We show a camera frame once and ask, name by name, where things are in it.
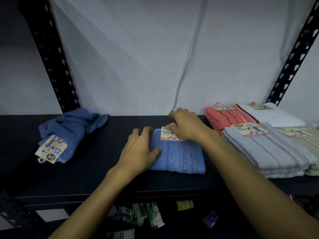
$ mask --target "purple package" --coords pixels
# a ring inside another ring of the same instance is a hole
[[[212,228],[215,225],[215,222],[219,219],[218,215],[215,211],[211,211],[209,215],[203,218],[204,223],[208,226],[208,228]]]

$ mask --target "person's right arm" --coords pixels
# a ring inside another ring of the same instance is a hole
[[[263,238],[319,238],[319,222],[201,122],[194,112],[171,111],[176,124],[166,128],[202,146],[218,169],[249,223]]]

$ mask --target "folded blue towel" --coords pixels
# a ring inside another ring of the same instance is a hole
[[[202,148],[193,141],[164,141],[160,139],[161,129],[155,129],[150,151],[161,147],[162,152],[151,166],[151,170],[187,174],[205,173]]]
[[[62,116],[46,121],[39,126],[40,135],[43,138],[39,145],[44,144],[52,134],[65,139],[68,147],[61,153],[58,161],[66,163],[74,155],[84,135],[103,126],[107,119],[108,114],[99,115],[84,108],[66,112]]]

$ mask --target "person's left arm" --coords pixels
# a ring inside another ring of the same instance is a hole
[[[141,135],[137,128],[133,130],[118,163],[108,171],[97,189],[49,239],[87,239],[94,235],[121,190],[147,170],[160,154],[160,148],[149,151],[150,129],[145,127]]]

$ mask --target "person's left hand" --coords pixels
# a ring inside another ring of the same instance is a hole
[[[150,130],[153,129],[149,126],[145,127],[141,135],[138,128],[133,130],[115,166],[128,173],[132,179],[149,169],[161,153],[160,147],[152,152],[149,151]]]

